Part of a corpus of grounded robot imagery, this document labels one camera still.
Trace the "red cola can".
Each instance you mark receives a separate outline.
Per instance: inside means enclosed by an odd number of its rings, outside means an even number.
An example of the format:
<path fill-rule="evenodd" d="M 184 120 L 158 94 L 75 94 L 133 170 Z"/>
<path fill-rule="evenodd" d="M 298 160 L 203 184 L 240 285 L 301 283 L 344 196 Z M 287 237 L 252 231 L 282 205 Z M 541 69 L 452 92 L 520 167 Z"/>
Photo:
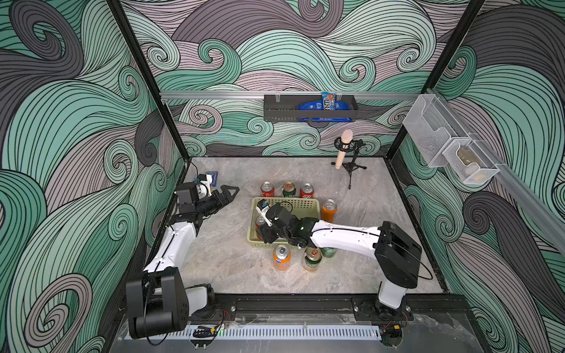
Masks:
<path fill-rule="evenodd" d="M 260 187 L 262 197 L 272 198 L 275 197 L 275 187 L 271 182 L 264 182 Z"/>
<path fill-rule="evenodd" d="M 263 238 L 262 238 L 262 236 L 261 236 L 261 233 L 260 233 L 260 227 L 261 227 L 263 224 L 265 224 L 265 219 L 263 218 L 263 216 L 261 216 L 261 215 L 257 216 L 257 218 L 255 219 L 255 234 L 256 234 L 256 237 L 257 237 L 260 241 L 263 240 Z"/>
<path fill-rule="evenodd" d="M 314 187 L 310 183 L 306 183 L 300 188 L 300 198 L 312 199 L 313 196 L 314 196 Z"/>

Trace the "orange soda can front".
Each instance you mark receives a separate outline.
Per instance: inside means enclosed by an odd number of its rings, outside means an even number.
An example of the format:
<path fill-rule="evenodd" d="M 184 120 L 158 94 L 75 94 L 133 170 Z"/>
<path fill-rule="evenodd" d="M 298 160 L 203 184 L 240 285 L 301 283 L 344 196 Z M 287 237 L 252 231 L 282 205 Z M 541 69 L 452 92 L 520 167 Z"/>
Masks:
<path fill-rule="evenodd" d="M 285 271 L 291 263 L 291 250 L 285 245 L 279 245 L 273 251 L 273 265 L 278 271 Z"/>

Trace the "orange soda can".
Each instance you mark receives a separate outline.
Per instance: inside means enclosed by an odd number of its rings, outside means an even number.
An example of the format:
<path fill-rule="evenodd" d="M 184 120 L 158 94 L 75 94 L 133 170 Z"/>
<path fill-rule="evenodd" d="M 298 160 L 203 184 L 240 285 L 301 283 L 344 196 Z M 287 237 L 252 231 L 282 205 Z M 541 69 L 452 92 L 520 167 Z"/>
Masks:
<path fill-rule="evenodd" d="M 285 245 L 279 245 L 273 251 L 273 265 L 278 271 L 285 271 L 291 263 L 291 250 Z"/>
<path fill-rule="evenodd" d="M 333 223 L 335 214 L 338 210 L 337 204 L 333 199 L 327 199 L 321 209 L 321 218 L 323 221 Z"/>

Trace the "green gold-top can front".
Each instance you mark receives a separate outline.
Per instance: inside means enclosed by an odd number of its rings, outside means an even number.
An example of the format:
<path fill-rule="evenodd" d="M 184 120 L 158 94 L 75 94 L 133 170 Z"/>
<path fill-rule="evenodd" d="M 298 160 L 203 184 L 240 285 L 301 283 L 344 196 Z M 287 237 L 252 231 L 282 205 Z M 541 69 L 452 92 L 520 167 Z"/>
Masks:
<path fill-rule="evenodd" d="M 308 272 L 315 272 L 319 269 L 322 261 L 322 252 L 316 247 L 307 247 L 303 257 L 303 267 Z"/>

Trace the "green gold-top can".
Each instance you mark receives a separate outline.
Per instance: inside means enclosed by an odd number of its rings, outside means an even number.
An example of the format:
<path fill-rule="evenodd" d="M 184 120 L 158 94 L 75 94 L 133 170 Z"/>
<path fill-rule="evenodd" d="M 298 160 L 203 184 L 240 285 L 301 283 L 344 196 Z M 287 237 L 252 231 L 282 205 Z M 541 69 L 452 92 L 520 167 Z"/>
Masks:
<path fill-rule="evenodd" d="M 283 188 L 282 188 L 282 189 L 283 189 L 283 190 L 282 190 L 282 191 L 283 191 L 283 192 L 282 192 L 282 193 L 283 193 L 282 195 L 283 195 L 285 198 L 294 198 L 294 197 L 296 196 L 297 189 L 296 189 L 296 186 L 294 185 L 294 183 L 292 183 L 292 182 L 286 182 L 286 183 L 283 185 Z"/>
<path fill-rule="evenodd" d="M 307 247 L 303 257 L 303 267 L 308 272 L 315 272 L 319 269 L 322 261 L 322 252 L 316 247 Z"/>

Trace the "green soda can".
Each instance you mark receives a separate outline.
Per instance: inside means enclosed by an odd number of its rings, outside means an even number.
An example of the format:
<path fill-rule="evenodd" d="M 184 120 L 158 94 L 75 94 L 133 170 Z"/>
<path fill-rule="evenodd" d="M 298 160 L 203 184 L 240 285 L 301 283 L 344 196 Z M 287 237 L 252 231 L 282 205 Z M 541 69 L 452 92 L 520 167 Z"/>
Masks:
<path fill-rule="evenodd" d="M 327 258 L 334 257 L 335 254 L 338 251 L 336 248 L 331 248 L 331 247 L 321 248 L 320 250 L 321 250 L 322 256 L 327 257 Z"/>

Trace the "orange soda can back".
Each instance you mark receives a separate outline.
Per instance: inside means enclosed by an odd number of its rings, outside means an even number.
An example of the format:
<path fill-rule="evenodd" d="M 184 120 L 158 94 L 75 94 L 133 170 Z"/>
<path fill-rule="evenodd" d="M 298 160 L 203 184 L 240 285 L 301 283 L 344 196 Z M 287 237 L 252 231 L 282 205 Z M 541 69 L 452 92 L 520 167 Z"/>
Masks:
<path fill-rule="evenodd" d="M 333 199 L 327 199 L 321 209 L 321 218 L 323 221 L 333 223 L 335 214 L 338 210 L 337 204 Z"/>

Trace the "green gold-top can back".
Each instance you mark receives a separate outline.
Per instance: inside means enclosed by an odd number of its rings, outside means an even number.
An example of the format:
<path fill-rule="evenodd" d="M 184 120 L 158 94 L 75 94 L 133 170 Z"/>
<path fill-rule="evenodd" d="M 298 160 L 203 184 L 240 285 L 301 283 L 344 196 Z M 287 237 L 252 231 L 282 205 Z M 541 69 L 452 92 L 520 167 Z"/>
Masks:
<path fill-rule="evenodd" d="M 285 198 L 294 198 L 294 197 L 296 196 L 297 189 L 296 189 L 296 186 L 294 185 L 294 183 L 292 183 L 292 182 L 286 182 L 286 183 L 283 185 L 283 188 L 282 188 L 282 189 L 283 189 L 283 190 L 282 190 L 282 191 L 283 191 L 283 192 L 282 192 L 282 193 L 283 193 L 282 195 L 283 195 Z"/>

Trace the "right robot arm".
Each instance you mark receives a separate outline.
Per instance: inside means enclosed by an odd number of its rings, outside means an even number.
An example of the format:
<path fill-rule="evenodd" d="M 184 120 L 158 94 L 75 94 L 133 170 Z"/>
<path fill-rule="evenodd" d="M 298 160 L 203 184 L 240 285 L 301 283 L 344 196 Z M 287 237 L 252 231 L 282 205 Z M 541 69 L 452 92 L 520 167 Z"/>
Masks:
<path fill-rule="evenodd" d="M 378 310 L 399 313 L 409 289 L 415 289 L 422 265 L 422 247 L 393 222 L 379 227 L 353 227 L 321 219 L 297 218 L 281 203 L 257 202 L 256 211 L 265 223 L 259 226 L 263 242 L 284 239 L 300 248 L 334 248 L 374 258 L 385 279 L 378 291 Z"/>

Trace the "black microphone tripod stand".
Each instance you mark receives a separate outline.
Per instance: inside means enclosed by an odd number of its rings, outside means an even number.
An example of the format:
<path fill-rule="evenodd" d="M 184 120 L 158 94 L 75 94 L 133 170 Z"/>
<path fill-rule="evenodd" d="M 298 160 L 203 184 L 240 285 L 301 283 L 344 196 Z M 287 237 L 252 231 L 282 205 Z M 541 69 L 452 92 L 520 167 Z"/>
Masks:
<path fill-rule="evenodd" d="M 348 184 L 348 189 L 351 189 L 351 182 L 352 182 L 352 176 L 353 176 L 353 172 L 358 170 L 358 169 L 363 169 L 366 170 L 367 167 L 366 166 L 361 166 L 359 164 L 356 163 L 356 160 L 359 156 L 360 150 L 362 147 L 364 147 L 366 144 L 362 139 L 359 140 L 353 140 L 353 142 L 351 142 L 350 145 L 350 151 L 348 151 L 348 153 L 352 152 L 353 153 L 353 157 L 352 160 L 350 162 L 343 162 L 343 165 L 341 167 L 344 167 L 345 171 L 348 173 L 349 175 L 349 184 Z"/>

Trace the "blue snack bag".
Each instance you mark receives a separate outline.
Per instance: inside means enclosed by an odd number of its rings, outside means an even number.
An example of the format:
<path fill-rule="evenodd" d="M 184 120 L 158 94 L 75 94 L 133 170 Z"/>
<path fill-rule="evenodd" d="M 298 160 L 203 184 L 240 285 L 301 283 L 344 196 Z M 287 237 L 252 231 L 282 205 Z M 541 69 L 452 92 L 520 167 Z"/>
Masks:
<path fill-rule="evenodd" d="M 322 100 L 312 101 L 299 104 L 297 110 L 324 110 L 325 106 Z M 350 106 L 345 101 L 335 101 L 334 110 L 350 110 Z M 334 121 L 334 122 L 349 122 L 352 118 L 346 117 L 324 117 L 324 118 L 313 118 L 312 121 Z"/>

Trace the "black wall shelf basket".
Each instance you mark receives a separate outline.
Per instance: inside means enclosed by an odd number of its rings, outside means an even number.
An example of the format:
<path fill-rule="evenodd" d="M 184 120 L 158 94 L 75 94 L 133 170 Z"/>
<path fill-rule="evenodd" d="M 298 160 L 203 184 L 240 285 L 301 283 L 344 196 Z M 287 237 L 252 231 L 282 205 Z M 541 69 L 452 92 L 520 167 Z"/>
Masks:
<path fill-rule="evenodd" d="M 321 95 L 265 95 L 263 98 L 263 117 L 269 122 L 334 122 L 312 121 L 313 118 L 346 117 L 354 121 L 359 112 L 358 103 L 353 95 L 338 95 L 336 101 L 345 101 L 350 110 L 297 110 L 302 103 L 322 100 Z"/>

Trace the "back aluminium rail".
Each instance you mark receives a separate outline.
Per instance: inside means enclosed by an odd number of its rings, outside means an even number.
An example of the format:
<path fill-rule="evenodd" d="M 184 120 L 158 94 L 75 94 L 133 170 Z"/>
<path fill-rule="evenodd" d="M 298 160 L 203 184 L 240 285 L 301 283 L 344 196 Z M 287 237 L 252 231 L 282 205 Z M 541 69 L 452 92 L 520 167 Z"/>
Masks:
<path fill-rule="evenodd" d="M 319 91 L 161 91 L 160 98 L 163 100 L 175 99 L 231 99 L 231 100 L 256 100 L 263 99 L 265 95 L 288 96 L 288 95 L 321 95 Z M 378 100 L 378 101 L 405 101 L 415 100 L 418 93 L 403 92 L 335 92 L 335 95 L 353 95 L 360 100 Z"/>

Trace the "small clear wall bin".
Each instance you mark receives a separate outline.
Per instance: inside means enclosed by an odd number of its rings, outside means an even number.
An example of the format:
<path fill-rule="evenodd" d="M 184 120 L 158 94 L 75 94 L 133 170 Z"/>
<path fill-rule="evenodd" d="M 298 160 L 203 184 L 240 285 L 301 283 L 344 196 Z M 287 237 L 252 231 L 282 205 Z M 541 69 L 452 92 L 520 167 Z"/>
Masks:
<path fill-rule="evenodd" d="M 442 154 L 465 185 L 485 185 L 500 171 L 471 138 L 453 138 Z"/>

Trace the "right aluminium rail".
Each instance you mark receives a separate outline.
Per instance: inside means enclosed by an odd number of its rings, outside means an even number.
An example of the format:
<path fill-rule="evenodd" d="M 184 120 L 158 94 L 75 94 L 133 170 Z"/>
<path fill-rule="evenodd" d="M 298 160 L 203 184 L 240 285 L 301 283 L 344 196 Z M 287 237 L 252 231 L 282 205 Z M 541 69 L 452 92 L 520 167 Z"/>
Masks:
<path fill-rule="evenodd" d="M 447 111 L 446 120 L 456 124 L 455 131 L 463 132 L 461 138 L 466 145 L 482 160 L 483 164 L 498 170 L 494 177 L 506 189 L 509 195 L 519 204 L 529 218 L 537 227 L 547 235 L 550 244 L 561 254 L 564 253 L 564 223 L 547 207 L 537 195 L 517 176 L 514 171 L 504 163 L 501 157 L 490 147 L 487 141 L 480 138 L 458 116 L 448 101 L 434 88 L 426 90 L 428 94 L 436 96 L 442 106 Z"/>

